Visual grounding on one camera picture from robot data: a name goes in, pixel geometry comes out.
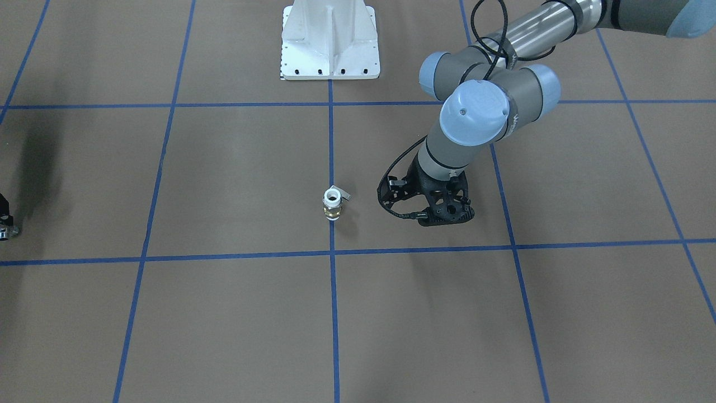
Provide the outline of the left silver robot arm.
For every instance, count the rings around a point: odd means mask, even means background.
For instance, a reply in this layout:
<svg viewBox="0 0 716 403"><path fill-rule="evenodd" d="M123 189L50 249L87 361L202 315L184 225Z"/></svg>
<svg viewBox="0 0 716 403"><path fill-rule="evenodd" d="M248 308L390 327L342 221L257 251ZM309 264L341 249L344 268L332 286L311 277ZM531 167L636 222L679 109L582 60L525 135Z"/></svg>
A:
<svg viewBox="0 0 716 403"><path fill-rule="evenodd" d="M425 195L439 212L468 205L464 172L476 155L557 106L562 84L537 60L573 36L605 27L698 38L713 26L713 1L545 1L516 21L504 15L501 30L458 53L430 54L419 83L442 101L440 115L415 143L407 175L381 179L379 203L388 209Z"/></svg>

